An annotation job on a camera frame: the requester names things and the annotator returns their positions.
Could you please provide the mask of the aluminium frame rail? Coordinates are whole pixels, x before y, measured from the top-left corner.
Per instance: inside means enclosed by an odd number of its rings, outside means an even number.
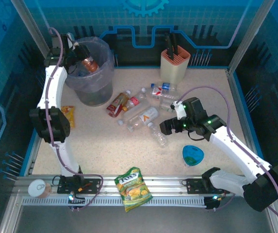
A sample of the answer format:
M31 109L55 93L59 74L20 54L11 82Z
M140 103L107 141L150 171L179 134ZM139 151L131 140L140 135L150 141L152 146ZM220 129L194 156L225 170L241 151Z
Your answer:
M199 179L201 176L144 176L143 179L154 196L212 196L213 194L188 194L187 188L182 185L182 180L187 178ZM235 176L229 181L226 177L221 177L215 181L215 188L227 190L227 195L230 193L235 194L239 197L244 196L244 192L247 189L248 181L244 177L241 177L242 181L237 181L240 176ZM29 184L36 180L42 179L52 186L53 192L57 192L57 185L59 183L58 175L30 175L27 177L18 177L15 181L12 193L20 195L28 195Z

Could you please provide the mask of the green candy bag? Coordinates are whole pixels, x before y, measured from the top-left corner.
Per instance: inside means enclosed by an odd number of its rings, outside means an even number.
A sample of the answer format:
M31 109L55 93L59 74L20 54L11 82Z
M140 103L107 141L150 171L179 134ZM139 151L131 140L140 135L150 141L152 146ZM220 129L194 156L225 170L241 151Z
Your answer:
M138 167L132 167L125 174L117 176L114 182L126 213L153 199Z

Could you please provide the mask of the brown chocolate drink bottle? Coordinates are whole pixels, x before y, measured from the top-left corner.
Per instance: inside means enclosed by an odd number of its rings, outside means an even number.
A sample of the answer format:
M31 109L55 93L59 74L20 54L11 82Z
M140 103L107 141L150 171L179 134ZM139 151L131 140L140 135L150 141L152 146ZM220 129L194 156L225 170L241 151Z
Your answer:
M89 72L95 72L98 70L98 64L96 63L96 61L93 59L92 56L84 59L82 61L82 64Z

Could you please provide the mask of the large clear bottle orange logo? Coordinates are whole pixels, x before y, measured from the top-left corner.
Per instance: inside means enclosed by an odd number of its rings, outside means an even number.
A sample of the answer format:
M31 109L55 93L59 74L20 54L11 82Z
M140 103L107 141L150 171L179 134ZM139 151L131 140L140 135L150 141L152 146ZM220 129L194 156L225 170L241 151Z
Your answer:
M147 124L151 123L159 116L159 111L155 107L148 107L141 111L138 115L131 118L127 123L127 129L133 132Z

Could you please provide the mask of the clear bottle orange cap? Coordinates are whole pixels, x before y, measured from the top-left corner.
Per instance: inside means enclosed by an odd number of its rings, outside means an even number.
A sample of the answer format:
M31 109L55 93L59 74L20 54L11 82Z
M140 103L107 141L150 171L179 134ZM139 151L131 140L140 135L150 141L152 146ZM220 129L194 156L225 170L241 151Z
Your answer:
M126 112L129 109L140 104L142 101L144 101L147 97L146 92L147 92L146 88L142 87L141 90L137 94L135 94L130 99L128 99L125 106L122 107L123 111Z

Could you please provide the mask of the slotted aluminium strip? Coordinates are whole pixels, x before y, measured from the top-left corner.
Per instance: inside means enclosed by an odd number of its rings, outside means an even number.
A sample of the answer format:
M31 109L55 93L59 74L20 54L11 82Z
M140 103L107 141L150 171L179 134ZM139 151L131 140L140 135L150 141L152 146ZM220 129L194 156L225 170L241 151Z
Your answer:
M75 206L83 207L89 202L90 198L85 198L85 204L75 204ZM50 197L38 199L32 197L24 197L22 199L23 206L71 206L68 203L68 197ZM97 197L90 204L91 206L123 206L121 197ZM174 207L195 207L206 208L203 197L154 197L143 206L174 206Z

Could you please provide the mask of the clear bottle blue label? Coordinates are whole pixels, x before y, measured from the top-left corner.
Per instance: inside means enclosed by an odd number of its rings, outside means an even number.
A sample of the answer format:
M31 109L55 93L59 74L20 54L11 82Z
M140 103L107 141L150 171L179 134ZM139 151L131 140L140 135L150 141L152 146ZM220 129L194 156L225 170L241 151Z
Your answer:
M172 91L177 90L177 85L173 83L157 82L157 83L152 83L150 87L160 87L163 90L172 90Z

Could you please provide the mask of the yellow snack packet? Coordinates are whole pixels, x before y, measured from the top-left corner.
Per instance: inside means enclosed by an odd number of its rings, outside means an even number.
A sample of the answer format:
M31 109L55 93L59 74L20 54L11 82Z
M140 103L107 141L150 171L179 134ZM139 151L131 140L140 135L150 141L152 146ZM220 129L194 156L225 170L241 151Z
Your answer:
M75 120L74 120L75 107L71 105L62 106L61 111L69 121L70 127L75 128Z

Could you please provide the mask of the grey bin with plastic liner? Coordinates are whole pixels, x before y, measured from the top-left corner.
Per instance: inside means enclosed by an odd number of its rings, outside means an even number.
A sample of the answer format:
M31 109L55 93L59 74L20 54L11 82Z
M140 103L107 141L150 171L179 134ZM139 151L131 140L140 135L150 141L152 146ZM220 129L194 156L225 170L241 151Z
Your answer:
M87 46L99 68L89 72L82 63L69 67L66 85L74 90L79 100L88 106L100 106L113 94L114 59L109 45L98 37L78 40Z

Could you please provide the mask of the plain clear bottle white cap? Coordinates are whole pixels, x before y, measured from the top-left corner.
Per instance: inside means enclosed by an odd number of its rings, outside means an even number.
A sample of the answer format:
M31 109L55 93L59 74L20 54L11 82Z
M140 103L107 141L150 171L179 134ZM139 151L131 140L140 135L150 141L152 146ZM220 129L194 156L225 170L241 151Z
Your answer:
M127 121L131 120L132 118L136 117L140 112L142 112L147 107L145 105L137 105L132 109L126 111L121 119L117 121L119 126L125 124Z

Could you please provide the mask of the blue triangular plastic container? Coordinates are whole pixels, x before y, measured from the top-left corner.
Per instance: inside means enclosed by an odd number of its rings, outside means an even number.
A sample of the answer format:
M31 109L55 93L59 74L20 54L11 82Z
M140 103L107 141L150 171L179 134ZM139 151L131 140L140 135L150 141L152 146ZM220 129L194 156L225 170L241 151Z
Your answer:
M202 162L204 152L196 146L187 145L183 147L182 157L186 165L196 166Z

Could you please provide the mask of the amber tea bottle red label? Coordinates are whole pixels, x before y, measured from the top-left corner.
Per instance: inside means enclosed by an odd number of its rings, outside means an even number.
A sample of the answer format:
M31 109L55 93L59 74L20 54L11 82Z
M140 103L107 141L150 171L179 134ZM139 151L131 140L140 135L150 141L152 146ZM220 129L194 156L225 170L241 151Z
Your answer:
M131 91L129 90L119 93L117 97L111 102L111 104L106 108L107 114L113 118L117 117L129 100L130 95Z

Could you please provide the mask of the black handled knife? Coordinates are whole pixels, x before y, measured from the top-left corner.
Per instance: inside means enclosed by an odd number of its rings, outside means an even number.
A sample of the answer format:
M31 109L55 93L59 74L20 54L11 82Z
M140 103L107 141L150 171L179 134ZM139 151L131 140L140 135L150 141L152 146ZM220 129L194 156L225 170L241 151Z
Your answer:
M178 44L177 44L177 39L176 39L176 34L175 33L171 33L171 43L173 46L173 53L175 55L178 55Z
M166 33L164 35L164 38L165 38L165 45L166 45L166 53L169 59L173 61L174 60L173 46L169 34Z

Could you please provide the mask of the clear bottle red white label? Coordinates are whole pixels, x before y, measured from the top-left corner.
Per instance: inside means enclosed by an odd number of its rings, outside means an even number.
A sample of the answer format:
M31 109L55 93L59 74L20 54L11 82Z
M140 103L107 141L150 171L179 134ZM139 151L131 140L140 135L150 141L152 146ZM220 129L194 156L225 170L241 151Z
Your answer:
M168 93L168 90L162 89L160 87L142 87L141 91L147 97L157 100L160 100Z

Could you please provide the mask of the aluminium frame post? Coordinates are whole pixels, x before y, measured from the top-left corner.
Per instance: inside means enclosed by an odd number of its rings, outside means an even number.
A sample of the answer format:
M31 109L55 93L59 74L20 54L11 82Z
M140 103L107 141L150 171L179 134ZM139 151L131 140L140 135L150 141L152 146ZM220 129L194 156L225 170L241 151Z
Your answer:
M44 58L46 58L47 55L51 52L51 48L48 47L48 44L44 39L44 36L38 28L38 25L35 22L33 16L31 15L30 10L28 9L24 0L11 0L11 3L18 12L21 20L28 29L40 52L42 53Z
M258 8L253 20L248 27L237 51L235 52L229 67L228 67L228 74L233 75L234 71L238 67L239 63L241 62L243 56L245 55L247 49L249 48L251 42L257 35L262 23L264 22L265 18L267 17L269 11L271 10L273 4L276 0L263 0L260 7Z

